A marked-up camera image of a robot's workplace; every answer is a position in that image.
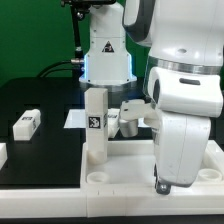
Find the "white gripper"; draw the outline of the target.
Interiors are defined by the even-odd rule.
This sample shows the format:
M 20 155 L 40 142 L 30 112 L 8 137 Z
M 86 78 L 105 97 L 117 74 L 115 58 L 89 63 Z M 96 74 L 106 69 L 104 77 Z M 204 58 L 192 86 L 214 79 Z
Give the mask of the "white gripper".
M 171 185 L 189 187 L 196 179 L 208 143 L 208 117 L 157 110 L 152 128 L 156 166 L 155 190 L 168 195 Z

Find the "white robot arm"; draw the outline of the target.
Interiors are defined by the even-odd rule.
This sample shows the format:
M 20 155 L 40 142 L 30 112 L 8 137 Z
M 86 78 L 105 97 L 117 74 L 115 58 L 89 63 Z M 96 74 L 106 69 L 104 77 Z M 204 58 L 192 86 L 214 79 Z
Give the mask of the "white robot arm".
M 142 118 L 152 129 L 155 188 L 191 186 L 207 146 L 211 119 L 221 114 L 219 71 L 224 54 L 224 0 L 126 0 L 118 17 L 94 5 L 91 32 L 121 27 L 149 49 L 143 92 L 149 98 L 124 101 L 120 130 L 137 133 Z

